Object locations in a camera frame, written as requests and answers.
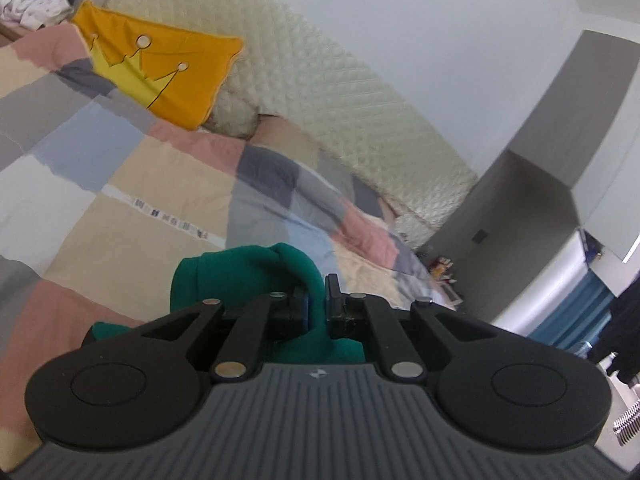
metal pin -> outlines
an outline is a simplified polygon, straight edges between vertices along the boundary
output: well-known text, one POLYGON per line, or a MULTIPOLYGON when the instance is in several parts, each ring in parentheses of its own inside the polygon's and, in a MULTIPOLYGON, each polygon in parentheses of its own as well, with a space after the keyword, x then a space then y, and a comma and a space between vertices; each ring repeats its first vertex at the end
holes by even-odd
POLYGON ((237 379, 246 373, 246 366, 237 361, 224 361, 214 368, 215 373, 225 379, 237 379))
POLYGON ((422 296, 420 298, 415 298, 415 301, 420 306, 427 306, 433 303, 433 298, 431 296, 422 296))
POLYGON ((422 374, 422 367, 412 361, 400 361, 391 367, 391 373, 402 379, 415 379, 422 374))

yellow crown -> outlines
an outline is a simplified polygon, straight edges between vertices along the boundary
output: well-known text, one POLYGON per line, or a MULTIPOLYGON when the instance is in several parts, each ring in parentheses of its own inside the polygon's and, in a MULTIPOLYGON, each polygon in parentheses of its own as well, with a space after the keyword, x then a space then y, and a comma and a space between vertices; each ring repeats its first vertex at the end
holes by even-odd
POLYGON ((138 49, 133 56, 125 56, 122 62, 113 65, 105 57, 97 36, 94 37, 89 53, 94 61, 95 73, 109 79, 122 92, 133 97, 145 108, 148 108, 171 82, 171 79, 178 72, 187 69, 188 64, 180 63, 176 70, 170 74, 160 79, 150 79, 142 70, 140 53, 151 45, 151 40, 147 36, 140 36, 136 41, 136 45, 138 49))

patchwork quilt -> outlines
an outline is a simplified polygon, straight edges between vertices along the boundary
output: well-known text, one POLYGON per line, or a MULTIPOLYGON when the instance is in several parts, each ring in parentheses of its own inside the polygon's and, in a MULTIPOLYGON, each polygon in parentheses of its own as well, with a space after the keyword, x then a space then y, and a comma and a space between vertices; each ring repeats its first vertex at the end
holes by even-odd
POLYGON ((108 0, 106 5, 153 22, 243 38, 244 51, 216 99, 218 130, 250 134, 258 112, 297 124, 383 193, 400 213, 397 228, 415 248, 444 224, 476 182, 429 121, 369 66, 280 0, 108 0))
POLYGON ((343 166, 156 118, 93 72, 74 25, 0 49, 0 467, 38 445, 31 374, 97 320, 167 314, 185 257, 286 242, 343 290, 444 304, 382 218, 343 166))

white quilted headboard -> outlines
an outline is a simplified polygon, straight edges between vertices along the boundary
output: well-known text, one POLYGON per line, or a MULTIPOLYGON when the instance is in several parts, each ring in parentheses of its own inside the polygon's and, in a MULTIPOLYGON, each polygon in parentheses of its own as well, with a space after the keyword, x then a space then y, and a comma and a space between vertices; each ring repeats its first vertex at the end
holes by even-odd
POLYGON ((244 38, 245 52, 214 107, 216 124, 242 136, 258 111, 299 124, 388 199, 401 214, 398 230, 414 247, 476 180, 391 86, 278 0, 108 0, 107 6, 244 38))

green towel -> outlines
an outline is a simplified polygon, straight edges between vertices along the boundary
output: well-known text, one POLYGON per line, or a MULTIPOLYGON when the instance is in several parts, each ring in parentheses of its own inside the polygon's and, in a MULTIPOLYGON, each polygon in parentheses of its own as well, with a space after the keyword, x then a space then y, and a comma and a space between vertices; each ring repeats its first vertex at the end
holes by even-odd
MULTIPOLYGON (((364 362, 360 343, 329 338, 322 277, 305 253, 287 244, 238 247, 185 258, 171 284, 171 312, 207 298, 218 298, 229 307, 243 306, 260 294, 275 290, 291 293, 299 285, 309 293, 309 332, 279 343, 270 360, 309 364, 364 362)), ((103 339, 125 330, 120 325, 98 322, 92 332, 96 339, 103 339)))

